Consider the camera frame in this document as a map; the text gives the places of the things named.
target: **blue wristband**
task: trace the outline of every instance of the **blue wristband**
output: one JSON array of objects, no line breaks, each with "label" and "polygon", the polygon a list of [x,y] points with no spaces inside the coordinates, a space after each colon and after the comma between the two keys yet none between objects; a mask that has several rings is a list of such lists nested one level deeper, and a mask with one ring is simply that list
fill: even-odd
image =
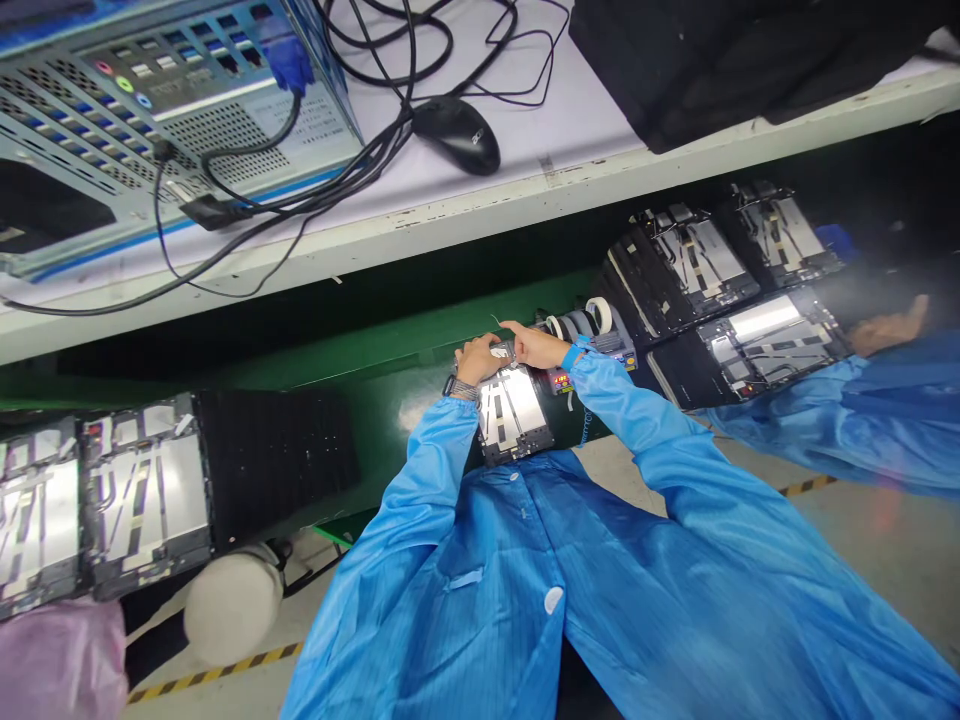
[{"label": "blue wristband", "polygon": [[571,345],[570,349],[567,350],[567,354],[563,356],[563,362],[560,363],[560,367],[567,372],[570,372],[573,370],[573,366],[577,362],[577,358],[579,358],[585,352],[586,351],[583,348],[577,347],[576,345]]}]

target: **worker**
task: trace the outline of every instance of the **worker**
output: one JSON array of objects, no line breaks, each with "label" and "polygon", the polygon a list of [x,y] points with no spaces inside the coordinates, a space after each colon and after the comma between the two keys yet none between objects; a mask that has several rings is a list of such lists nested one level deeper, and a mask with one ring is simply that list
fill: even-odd
[{"label": "worker", "polygon": [[462,477],[471,387],[505,362],[494,335],[467,343],[464,385],[425,413],[331,584],[283,718],[568,717],[576,660],[600,690],[581,717],[960,714],[954,670],[706,428],[584,343],[501,326],[519,362],[569,371],[669,517],[570,451]]},{"label": "worker", "polygon": [[929,309],[918,295],[905,312],[854,327],[851,357],[703,414],[754,450],[815,472],[960,500],[960,330],[922,336]]}]

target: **pink bag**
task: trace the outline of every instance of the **pink bag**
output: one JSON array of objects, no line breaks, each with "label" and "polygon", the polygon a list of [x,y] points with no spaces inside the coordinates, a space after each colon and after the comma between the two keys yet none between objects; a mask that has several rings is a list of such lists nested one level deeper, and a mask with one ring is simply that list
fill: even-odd
[{"label": "pink bag", "polygon": [[53,603],[0,624],[3,716],[116,720],[127,702],[120,604]]}]

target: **white button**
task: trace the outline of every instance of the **white button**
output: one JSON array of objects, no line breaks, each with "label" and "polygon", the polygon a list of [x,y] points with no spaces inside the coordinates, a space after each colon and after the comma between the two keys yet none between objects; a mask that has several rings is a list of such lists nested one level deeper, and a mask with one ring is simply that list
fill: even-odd
[{"label": "white button", "polygon": [[561,587],[550,588],[547,591],[547,596],[543,599],[543,607],[546,609],[547,615],[553,615],[553,611],[557,609],[562,597],[563,588]]}]

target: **hand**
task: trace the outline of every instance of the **hand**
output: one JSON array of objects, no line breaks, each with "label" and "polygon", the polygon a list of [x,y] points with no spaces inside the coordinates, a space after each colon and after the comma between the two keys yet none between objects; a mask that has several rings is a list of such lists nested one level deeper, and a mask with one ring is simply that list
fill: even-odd
[{"label": "hand", "polygon": [[493,333],[482,338],[474,338],[463,344],[463,350],[457,350],[457,380],[467,385],[479,385],[497,370],[509,365],[509,357],[498,358],[490,352],[490,343],[500,342]]},{"label": "hand", "polygon": [[860,323],[850,333],[853,351],[865,358],[886,348],[916,340],[929,307],[930,296],[917,295],[905,314],[881,315]]},{"label": "hand", "polygon": [[512,330],[517,336],[513,345],[517,361],[530,367],[541,370],[559,367],[570,351],[570,343],[540,330],[524,327],[515,320],[505,320],[500,327]]}]

